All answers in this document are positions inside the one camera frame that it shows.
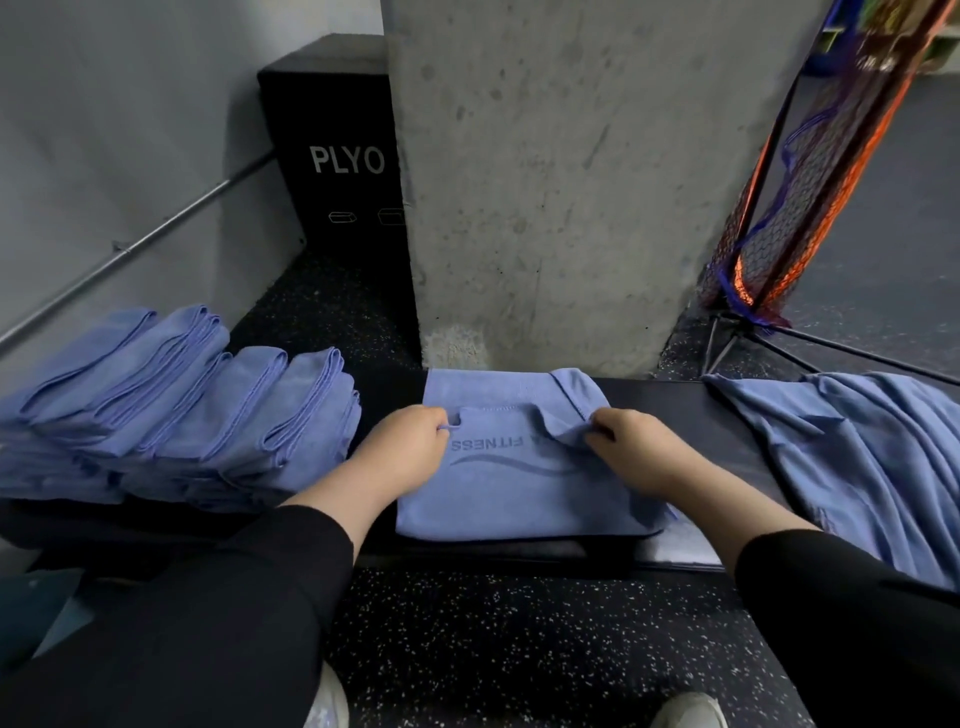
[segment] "printed wave logo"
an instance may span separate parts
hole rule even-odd
[[[547,475],[549,477],[557,477],[558,475],[575,475],[580,472],[577,468],[543,468],[539,465],[526,463],[523,460],[517,460],[514,457],[507,457],[506,455],[494,455],[491,452],[478,452],[475,455],[467,455],[459,460],[454,460],[452,463],[450,463],[450,467],[453,467],[454,465],[463,465],[464,463],[493,463],[494,465],[502,465],[507,468],[523,471],[524,473]]]

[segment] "folded blue towel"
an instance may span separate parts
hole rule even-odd
[[[353,377],[340,373],[306,424],[301,447],[290,451],[283,467],[253,477],[232,477],[230,482],[254,491],[277,491],[284,499],[299,493],[344,462],[359,422],[360,402]]]
[[[316,364],[319,357],[308,356],[307,360],[310,359]],[[306,370],[302,362],[300,367]],[[298,380],[302,389],[312,388],[300,377],[291,377],[288,381]],[[281,386],[282,378],[276,387]],[[282,392],[279,398],[285,399]],[[184,501],[213,513],[257,513],[280,505],[342,463],[359,420],[360,405],[353,390],[353,377],[340,373],[329,383],[326,393],[314,402],[313,412],[297,438],[301,447],[288,449],[288,459],[282,465],[268,462],[256,451],[247,457],[234,451],[238,461],[250,464],[259,458],[267,470],[230,476],[212,471],[209,463],[197,464],[192,472],[183,473],[143,469],[125,475],[121,487],[136,496]],[[262,424],[267,422],[267,419],[261,420]],[[245,442],[249,445],[257,439],[248,437]]]
[[[649,535],[673,520],[637,497],[583,441],[607,398],[577,369],[431,370],[423,403],[446,408],[437,473],[397,502],[396,532],[428,541]]]
[[[960,405],[901,375],[706,382],[763,437],[804,515],[960,591]]]
[[[232,358],[232,354],[221,352],[209,359],[202,367],[198,367],[197,370],[200,375],[190,384],[186,393],[128,455],[115,458],[101,457],[99,459],[121,473],[128,471],[130,468],[137,469],[145,465],[152,467],[163,462],[157,459],[157,451],[166,446],[167,441],[174,436],[174,433],[180,431],[182,421],[193,412],[200,400],[206,396],[210,383],[216,380],[217,375],[226,368]]]
[[[0,496],[87,503],[119,503],[123,492],[116,473],[76,452],[36,437],[29,430],[3,430]]]
[[[28,382],[0,400],[0,495],[119,503],[117,478],[88,457],[50,443],[27,427],[77,376],[128,345],[156,323],[156,313],[131,308],[109,314],[50,357]]]
[[[0,400],[0,496],[255,513],[342,462],[360,407],[340,353],[287,367],[227,341],[202,305],[107,317]]]
[[[127,454],[190,390],[228,340],[220,318],[206,306],[181,308],[74,377],[36,412],[31,425],[71,449]]]
[[[130,308],[109,314],[62,351],[42,362],[21,389],[0,400],[0,422],[30,422],[71,379],[155,324],[156,312],[148,308]]]
[[[208,461],[244,425],[287,366],[273,347],[247,347],[218,372],[197,405],[157,450],[163,469],[190,472]]]
[[[344,359],[336,349],[294,357],[233,442],[204,464],[229,478],[282,468],[343,368]]]

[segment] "metal rack leg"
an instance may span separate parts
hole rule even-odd
[[[700,376],[707,373],[707,368],[710,365],[710,357],[713,355],[713,338],[716,336],[719,324],[719,316],[710,316],[710,336],[707,337],[707,350],[704,352],[704,360],[700,364]]]
[[[844,352],[852,354],[853,356],[860,356],[864,359],[870,359],[872,361],[879,362],[880,364],[886,364],[891,367],[896,367],[897,369],[903,369],[905,372],[911,372],[912,374],[927,376],[931,379],[936,379],[937,381],[942,381],[945,384],[953,384],[960,387],[960,379],[955,376],[945,375],[940,372],[933,372],[929,369],[924,369],[923,367],[918,367],[913,364],[908,364],[905,361],[899,361],[898,359],[891,359],[888,356],[880,356],[872,352],[864,352],[862,349],[857,349],[856,347],[849,347],[846,344],[840,344],[836,341],[830,341],[829,339],[822,339],[819,336],[814,336],[809,333],[804,333],[802,331],[796,331],[793,328],[784,328],[777,326],[768,327],[777,333],[785,334],[786,336],[793,336],[795,339],[802,339],[803,341],[809,341],[812,344],[819,344],[822,347],[827,347],[828,349],[836,349],[839,352]]]
[[[766,349],[769,349],[771,352],[776,353],[776,354],[779,354],[780,356],[782,356],[782,357],[783,357],[784,359],[786,359],[787,361],[792,361],[792,362],[793,362],[794,364],[796,364],[798,367],[800,367],[801,369],[806,369],[806,370],[807,370],[808,372],[810,372],[811,374],[817,375],[817,374],[820,374],[820,373],[823,371],[823,370],[817,369],[815,366],[813,366],[812,364],[810,364],[808,361],[805,361],[805,360],[799,358],[796,354],[792,354],[792,353],[788,352],[786,349],[781,349],[779,346],[777,346],[776,344],[770,343],[769,341],[767,341],[766,339],[764,339],[762,336],[757,336],[757,335],[756,335],[755,333],[753,333],[752,331],[751,331],[750,333],[746,334],[746,336],[747,336],[748,339],[750,339],[750,340],[751,340],[752,342],[754,342],[755,344],[759,344],[761,347],[765,347]]]
[[[733,345],[736,344],[739,339],[740,332],[735,331],[733,336],[730,337],[730,341],[727,342],[727,346],[720,350],[720,353],[717,354],[717,357],[713,360],[713,363],[707,368],[707,374],[711,375],[717,371],[717,367],[719,367],[723,360],[727,358],[727,354],[732,351]]]

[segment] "white shoe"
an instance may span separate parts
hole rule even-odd
[[[650,728],[727,728],[727,719],[709,695],[681,692],[663,703]]]
[[[310,706],[303,728],[348,728],[350,723],[347,694],[333,667],[324,663],[320,686]]]

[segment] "hand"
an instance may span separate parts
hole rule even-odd
[[[371,430],[350,462],[371,473],[388,502],[416,490],[440,467],[450,433],[442,407],[414,404],[388,415]]]
[[[653,415],[601,407],[591,420],[599,431],[587,434],[587,444],[621,480],[645,496],[669,499],[674,487],[709,465]]]

